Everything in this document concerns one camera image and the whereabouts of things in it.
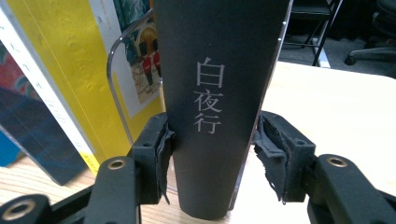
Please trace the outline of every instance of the table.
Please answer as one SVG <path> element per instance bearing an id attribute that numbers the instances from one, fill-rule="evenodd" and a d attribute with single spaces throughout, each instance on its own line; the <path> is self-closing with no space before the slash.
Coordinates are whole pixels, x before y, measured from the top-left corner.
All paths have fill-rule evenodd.
<path id="1" fill-rule="evenodd" d="M 354 161 L 378 189 L 396 195 L 396 80 L 292 63 L 277 63 L 262 109 L 287 119 L 317 145 L 316 155 Z M 277 201 L 250 150 L 234 210 L 220 220 L 189 217 L 171 204 L 142 206 L 143 223 L 309 223 L 305 203 Z M 93 184 L 89 171 L 59 187 L 28 158 L 0 169 L 0 204 L 41 193 L 51 203 Z"/>

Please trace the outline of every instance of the chair caster wheel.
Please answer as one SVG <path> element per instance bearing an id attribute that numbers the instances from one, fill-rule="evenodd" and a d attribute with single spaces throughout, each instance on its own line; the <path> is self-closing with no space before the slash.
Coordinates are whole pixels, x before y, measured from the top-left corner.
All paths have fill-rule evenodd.
<path id="1" fill-rule="evenodd" d="M 346 57 L 346 60 L 344 61 L 344 63 L 346 65 L 353 65 L 353 64 L 355 64 L 355 62 L 356 62 L 356 59 L 353 56 L 350 56 L 350 55 L 348 55 Z"/>

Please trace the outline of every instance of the black chair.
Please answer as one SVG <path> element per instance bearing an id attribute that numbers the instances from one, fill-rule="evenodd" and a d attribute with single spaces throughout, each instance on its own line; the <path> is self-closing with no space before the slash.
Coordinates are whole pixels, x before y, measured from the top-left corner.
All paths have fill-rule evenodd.
<path id="1" fill-rule="evenodd" d="M 350 52 L 345 64 L 357 59 L 396 60 L 396 0 L 377 0 L 373 26 L 381 36 L 372 36 L 364 49 Z"/>
<path id="2" fill-rule="evenodd" d="M 310 32 L 304 43 L 285 41 L 283 44 L 317 48 L 315 59 L 312 63 L 313 66 L 316 66 L 327 34 L 329 33 L 332 22 L 334 21 L 342 1 L 343 0 L 332 0 L 329 3 L 327 0 L 294 0 L 291 7 L 290 21 L 314 21 L 316 26 L 312 32 Z M 316 36 L 317 33 L 318 41 L 314 41 L 314 36 Z"/>

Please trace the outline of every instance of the yellow book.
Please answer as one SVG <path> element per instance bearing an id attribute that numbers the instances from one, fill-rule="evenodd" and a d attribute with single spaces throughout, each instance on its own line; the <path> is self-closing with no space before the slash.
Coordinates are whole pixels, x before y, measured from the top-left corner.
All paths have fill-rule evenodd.
<path id="1" fill-rule="evenodd" d="M 106 77 L 107 55 L 121 35 L 117 16 L 113 1 L 0 2 L 1 41 L 95 174 L 106 159 L 126 155 L 149 118 L 162 111 L 156 32 L 148 22 L 128 42 L 137 60 L 127 58 L 124 44 L 113 58 L 124 129 Z"/>

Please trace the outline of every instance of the gray carpet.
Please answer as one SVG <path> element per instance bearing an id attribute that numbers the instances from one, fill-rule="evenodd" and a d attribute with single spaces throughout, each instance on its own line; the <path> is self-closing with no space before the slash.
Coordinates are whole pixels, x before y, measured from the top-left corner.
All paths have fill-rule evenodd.
<path id="1" fill-rule="evenodd" d="M 304 36 L 287 37 L 290 39 L 304 39 Z M 365 42 L 361 39 L 334 40 L 327 38 L 324 49 L 328 57 L 331 69 L 359 72 L 371 75 L 380 75 L 396 78 L 396 60 L 379 61 L 379 60 L 357 60 L 353 65 L 344 64 L 348 53 L 355 49 L 363 49 Z M 312 48 L 284 45 L 280 51 L 279 60 L 281 62 L 299 63 L 311 65 L 314 61 L 314 51 Z"/>

